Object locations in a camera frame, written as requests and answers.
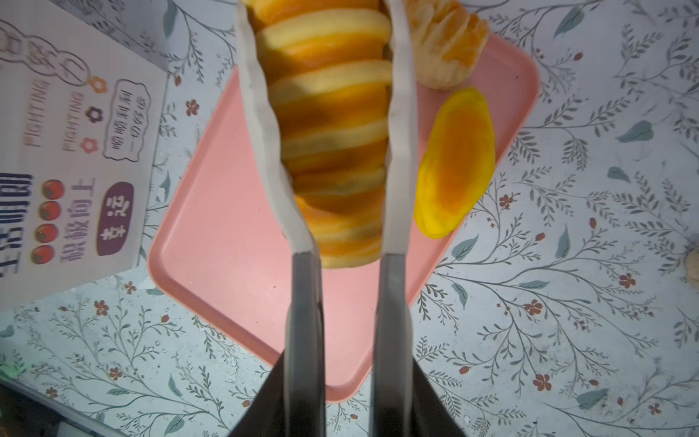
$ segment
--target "purple flower icon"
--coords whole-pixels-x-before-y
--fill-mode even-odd
[[[93,123],[98,123],[104,120],[102,117],[102,110],[100,108],[95,108],[94,106],[90,106],[89,109],[85,111],[85,115],[87,118],[89,118],[89,121]]]

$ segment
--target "tongs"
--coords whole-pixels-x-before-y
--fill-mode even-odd
[[[412,358],[405,302],[405,254],[417,177],[417,92],[410,32],[401,0],[391,16],[393,84],[379,295],[374,339],[370,436],[462,436]],[[271,209],[292,252],[286,345],[230,437],[325,436],[325,354],[318,246],[281,163],[279,126],[243,2],[236,5],[240,92],[250,143]]]

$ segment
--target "tomato illustration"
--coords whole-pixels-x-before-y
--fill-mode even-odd
[[[49,245],[39,246],[31,251],[31,262],[35,264],[46,264],[53,259],[53,248]]]
[[[58,228],[54,224],[42,224],[34,231],[34,238],[39,243],[50,243],[58,237]]]
[[[66,187],[60,180],[51,179],[43,183],[41,186],[41,191],[43,192],[45,198],[56,200],[63,197],[63,195],[66,193]]]
[[[39,206],[39,217],[42,220],[55,220],[59,215],[61,215],[61,206],[58,202],[46,201]]]

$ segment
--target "tablecloth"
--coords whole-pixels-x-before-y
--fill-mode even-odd
[[[54,0],[169,72],[141,263],[0,314],[0,368],[130,436],[225,436],[269,368],[169,299],[145,256],[236,64],[228,0]],[[468,4],[541,96],[412,308],[469,436],[699,435],[699,2]],[[328,405],[367,434],[369,384]]]

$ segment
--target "pink tray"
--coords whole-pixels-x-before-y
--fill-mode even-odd
[[[466,85],[488,99],[499,163],[539,95],[536,65],[493,35]],[[418,97],[422,151],[448,93],[419,87]],[[408,303],[455,235],[431,240],[413,225]],[[291,252],[257,175],[237,72],[153,241],[148,268],[162,291],[268,364],[276,362],[291,296]],[[328,401],[354,395],[371,368],[378,271],[378,262],[323,271]]]

